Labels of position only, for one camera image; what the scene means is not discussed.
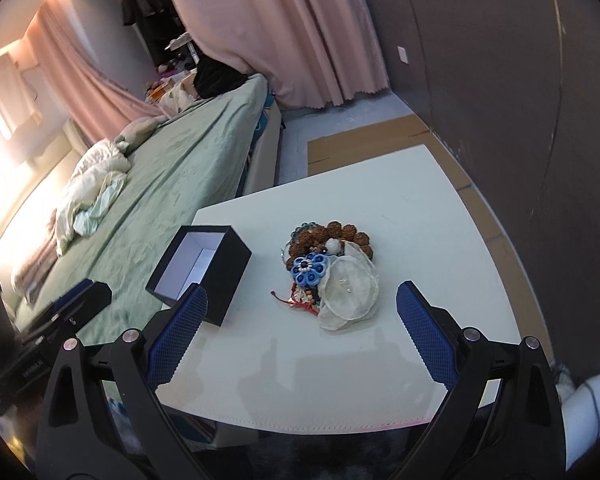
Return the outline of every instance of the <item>brown wooden bead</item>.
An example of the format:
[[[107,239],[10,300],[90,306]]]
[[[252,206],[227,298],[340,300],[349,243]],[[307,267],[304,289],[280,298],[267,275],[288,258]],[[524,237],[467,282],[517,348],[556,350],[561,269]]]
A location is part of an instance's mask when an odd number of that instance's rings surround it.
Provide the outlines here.
[[[306,248],[298,242],[291,244],[291,247],[289,247],[289,256],[291,256],[294,260],[300,256],[304,256],[305,254]]]
[[[374,250],[371,248],[371,246],[365,245],[365,246],[360,247],[360,249],[362,250],[363,253],[366,254],[367,258],[369,258],[370,260],[374,259]]]
[[[329,239],[329,233],[327,232],[327,229],[322,226],[312,229],[311,234],[314,236],[314,240],[318,243],[325,243]]]
[[[342,228],[342,239],[346,240],[347,242],[352,242],[353,241],[353,237],[356,235],[356,232],[358,230],[356,229],[356,226],[353,224],[347,224]]]
[[[302,246],[302,247],[310,247],[311,243],[314,241],[314,237],[311,235],[311,233],[309,231],[302,231],[299,235],[298,235],[298,243]]]
[[[358,244],[360,247],[369,245],[369,236],[366,233],[360,231],[359,233],[356,233],[356,235],[353,237],[353,243]]]
[[[329,222],[327,234],[329,238],[340,238],[342,236],[342,224],[340,222]]]

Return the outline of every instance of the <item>black bag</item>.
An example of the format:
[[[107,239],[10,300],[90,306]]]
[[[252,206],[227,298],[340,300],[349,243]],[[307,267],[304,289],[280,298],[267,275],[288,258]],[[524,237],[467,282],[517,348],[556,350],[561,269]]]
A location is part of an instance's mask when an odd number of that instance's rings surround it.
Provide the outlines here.
[[[238,72],[222,61],[217,61],[204,54],[195,42],[192,42],[200,61],[198,62],[193,86],[203,99],[216,97],[225,92],[240,88],[247,81],[247,75]]]

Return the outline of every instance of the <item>pink curtain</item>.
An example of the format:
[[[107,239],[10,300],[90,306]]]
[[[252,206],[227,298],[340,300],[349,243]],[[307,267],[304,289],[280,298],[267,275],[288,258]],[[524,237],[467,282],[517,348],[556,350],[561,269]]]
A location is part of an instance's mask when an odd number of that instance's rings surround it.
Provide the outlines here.
[[[93,65],[58,0],[43,2],[26,37],[46,78],[93,142],[113,139],[137,118],[163,113],[129,94]]]
[[[205,54],[260,72],[287,107],[388,87],[364,0],[173,0]]]

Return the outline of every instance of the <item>black box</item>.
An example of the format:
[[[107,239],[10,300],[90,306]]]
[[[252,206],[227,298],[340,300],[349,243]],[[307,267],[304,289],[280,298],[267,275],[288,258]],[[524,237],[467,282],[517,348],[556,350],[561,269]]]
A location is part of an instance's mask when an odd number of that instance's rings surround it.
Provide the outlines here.
[[[191,283],[198,283],[208,296],[205,321],[220,326],[250,257],[229,225],[182,226],[145,289],[174,306]]]

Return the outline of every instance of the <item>tiled floor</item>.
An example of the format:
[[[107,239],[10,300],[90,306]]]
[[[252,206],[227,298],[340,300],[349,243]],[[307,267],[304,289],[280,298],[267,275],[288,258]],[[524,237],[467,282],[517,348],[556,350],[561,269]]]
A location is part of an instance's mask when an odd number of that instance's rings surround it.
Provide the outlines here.
[[[280,142],[276,184],[307,176],[307,143],[310,140],[410,114],[413,114],[411,109],[389,91],[362,94],[342,106],[323,110],[283,112],[286,128]]]

